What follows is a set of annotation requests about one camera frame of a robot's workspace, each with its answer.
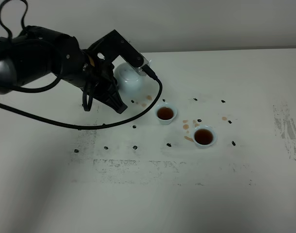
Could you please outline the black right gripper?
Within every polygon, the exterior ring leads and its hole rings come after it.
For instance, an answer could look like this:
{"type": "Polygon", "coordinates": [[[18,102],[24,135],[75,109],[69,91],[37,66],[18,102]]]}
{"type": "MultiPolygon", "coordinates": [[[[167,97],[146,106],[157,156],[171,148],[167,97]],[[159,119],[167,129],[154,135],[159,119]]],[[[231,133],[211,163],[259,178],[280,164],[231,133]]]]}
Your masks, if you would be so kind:
{"type": "Polygon", "coordinates": [[[118,57],[118,53],[114,50],[81,50],[81,53],[85,56],[85,64],[82,67],[85,79],[83,102],[97,99],[118,114],[123,113],[128,107],[120,97],[113,73],[113,61],[118,57]]]}

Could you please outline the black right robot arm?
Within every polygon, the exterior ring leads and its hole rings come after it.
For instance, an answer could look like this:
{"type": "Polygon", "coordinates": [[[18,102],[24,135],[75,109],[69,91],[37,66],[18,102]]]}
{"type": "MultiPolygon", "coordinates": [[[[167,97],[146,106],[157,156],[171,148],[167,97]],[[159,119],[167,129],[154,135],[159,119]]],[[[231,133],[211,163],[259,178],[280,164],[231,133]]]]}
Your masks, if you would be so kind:
{"type": "Polygon", "coordinates": [[[98,100],[121,114],[127,106],[113,68],[97,52],[82,50],[75,37],[43,27],[28,26],[12,40],[0,37],[0,94],[52,73],[82,91],[85,111],[98,100]]]}

